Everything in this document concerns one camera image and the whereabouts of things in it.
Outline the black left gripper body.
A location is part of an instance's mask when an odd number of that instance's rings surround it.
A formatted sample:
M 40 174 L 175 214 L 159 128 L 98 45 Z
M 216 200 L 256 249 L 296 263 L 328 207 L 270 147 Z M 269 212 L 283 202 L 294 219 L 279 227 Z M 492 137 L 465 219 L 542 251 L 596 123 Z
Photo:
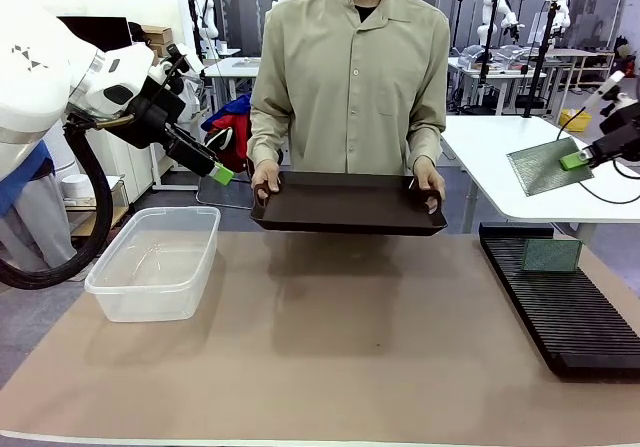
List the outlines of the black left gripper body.
M 119 138 L 138 149 L 158 143 L 164 150 L 180 150 L 188 145 L 187 135 L 177 126 L 185 106 L 170 90 L 144 86 L 125 110 L 133 119 L 119 127 Z

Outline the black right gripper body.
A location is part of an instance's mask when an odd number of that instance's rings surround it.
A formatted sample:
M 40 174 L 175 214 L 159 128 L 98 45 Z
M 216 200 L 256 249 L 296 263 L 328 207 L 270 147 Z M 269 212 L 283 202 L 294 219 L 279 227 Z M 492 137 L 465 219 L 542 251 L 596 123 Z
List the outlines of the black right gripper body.
M 600 123 L 599 151 L 605 160 L 639 160 L 639 109 L 621 108 Z

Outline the person's right hand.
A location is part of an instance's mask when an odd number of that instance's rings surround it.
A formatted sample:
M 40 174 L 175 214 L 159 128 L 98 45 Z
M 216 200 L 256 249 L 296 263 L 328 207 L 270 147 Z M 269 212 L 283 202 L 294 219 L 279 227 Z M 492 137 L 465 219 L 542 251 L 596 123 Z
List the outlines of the person's right hand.
M 252 176 L 252 187 L 266 184 L 268 191 L 277 193 L 279 191 L 279 165 L 272 160 L 264 160 L 255 166 Z

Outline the person's left hand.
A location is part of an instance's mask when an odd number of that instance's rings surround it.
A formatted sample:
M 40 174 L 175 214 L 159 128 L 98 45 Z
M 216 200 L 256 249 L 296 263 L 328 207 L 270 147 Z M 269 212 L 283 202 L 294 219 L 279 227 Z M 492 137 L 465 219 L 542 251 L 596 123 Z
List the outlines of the person's left hand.
M 445 180 L 428 157 L 421 156 L 417 158 L 413 166 L 413 172 L 421 190 L 437 191 L 442 201 L 446 199 Z

